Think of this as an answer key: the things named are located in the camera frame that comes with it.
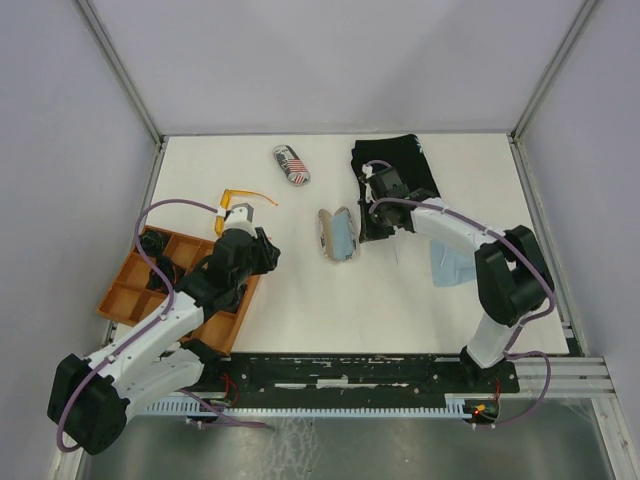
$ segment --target blue fabric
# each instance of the blue fabric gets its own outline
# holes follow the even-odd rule
[[[458,253],[438,241],[431,241],[431,275],[436,287],[453,287],[476,279],[473,257]]]
[[[336,260],[344,261],[353,255],[353,239],[349,229],[349,212],[344,210],[331,218],[333,236],[333,255]]]

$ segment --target white tabletop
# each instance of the white tabletop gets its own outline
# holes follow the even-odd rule
[[[326,353],[458,353],[482,315],[475,282],[433,285],[427,237],[398,232],[362,245],[356,258],[330,263],[317,227],[321,208],[347,206],[359,225],[351,170],[357,139],[390,135],[172,137],[153,201],[189,198],[217,206],[225,188],[254,190],[254,223],[281,249],[278,268],[254,295],[234,351]],[[493,226],[531,226],[505,135],[419,135],[443,199]],[[311,182],[292,186],[271,155],[288,144]],[[147,223],[215,239],[214,217],[167,205]],[[557,313],[527,326],[513,351],[568,353]]]

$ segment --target metal frame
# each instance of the metal frame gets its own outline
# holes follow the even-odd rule
[[[549,93],[555,79],[558,77],[562,67],[566,64],[569,55],[577,45],[578,40],[593,18],[593,15],[601,1],[602,0],[585,0],[578,10],[576,18],[560,42],[560,45],[551,58],[551,61],[547,64],[547,68],[545,68],[540,80],[538,80],[538,83],[536,84],[533,95],[529,99],[529,102],[527,102],[527,106],[524,108],[522,115],[520,115],[520,118],[516,122],[516,126],[512,132],[512,136],[514,138],[522,138],[529,129],[533,117],[540,109],[547,93]]]
[[[152,115],[149,113],[149,110],[145,106],[135,84],[117,54],[104,24],[99,19],[99,15],[92,0],[71,1],[82,17],[96,44],[100,48],[105,61],[123,89],[124,95],[130,101],[132,107],[145,126],[147,133],[156,144],[153,166],[151,168],[147,188],[143,198],[142,208],[145,208],[150,204],[153,195],[153,190],[155,188],[164,152],[166,150],[166,139],[156,126]],[[533,220],[534,228],[536,229],[536,233],[540,239],[543,253],[549,261],[549,267],[552,275],[557,282],[558,307],[561,315],[563,316],[565,333],[567,337],[575,334],[583,352],[585,353],[589,351],[588,345],[579,319],[576,318],[575,305],[570,291],[566,286],[562,268],[555,255],[553,241],[549,235],[546,226],[547,224],[544,219],[544,211],[539,201],[538,194],[536,193],[537,190],[535,188],[531,171],[528,167],[522,139],[531,126],[536,113],[540,109],[542,102],[552,88],[556,78],[560,74],[562,67],[566,64],[567,59],[574,50],[578,40],[584,33],[589,21],[593,18],[593,15],[600,4],[601,0],[585,0],[583,2],[576,18],[545,68],[545,71],[541,75],[532,96],[509,136],[511,151],[522,183],[522,188]],[[110,326],[107,331],[107,338],[110,338],[112,333],[113,328]],[[610,457],[616,476],[624,479],[640,478],[637,452],[632,446],[631,437],[624,422],[604,359],[555,357],[552,358],[551,361],[553,376],[548,397],[591,398],[596,411],[598,424],[604,438],[607,453]],[[546,374],[545,365],[542,360],[520,360],[516,362],[516,371],[520,380],[522,392],[515,395],[505,394],[505,397],[535,397],[540,391],[541,383],[544,380],[544,375]],[[453,402],[452,404],[455,404],[463,399],[472,400],[473,398],[486,398],[486,395],[484,397],[482,395],[478,395],[473,398],[468,394],[448,395],[447,398],[448,402]],[[49,478],[75,478],[81,457],[81,451],[66,455],[62,455],[58,452],[52,464]]]
[[[107,30],[98,17],[96,8],[91,0],[71,0],[80,13],[89,33],[93,36],[111,72],[122,87],[124,95],[131,102],[133,109],[140,117],[140,121],[147,129],[147,133],[156,145],[162,144],[162,134],[153,121],[149,110],[145,106],[124,64],[113,47]]]

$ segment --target gray wall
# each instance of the gray wall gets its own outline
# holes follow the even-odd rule
[[[602,2],[526,138],[591,352],[640,445],[640,2]]]
[[[160,130],[502,130],[582,0],[94,0]]]
[[[45,478],[57,363],[94,349],[153,146],[68,0],[0,14],[0,477]]]

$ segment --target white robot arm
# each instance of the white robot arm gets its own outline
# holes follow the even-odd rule
[[[481,224],[452,211],[426,190],[411,192],[391,165],[376,174],[365,165],[363,173],[361,242],[387,238],[404,228],[475,257],[485,311],[461,360],[472,381],[489,375],[503,360],[516,329],[553,290],[533,232],[524,226],[504,230]]]
[[[250,275],[275,269],[280,251],[252,225],[251,206],[236,205],[223,214],[228,215],[225,230],[213,253],[176,285],[168,311],[169,298],[125,337],[86,359],[69,355],[58,365],[47,415],[63,423],[87,453],[106,449],[151,403],[195,384],[204,369],[200,354],[211,356],[203,344],[191,341],[186,349],[160,356],[216,312],[234,305]],[[70,398],[87,379],[65,418]]]

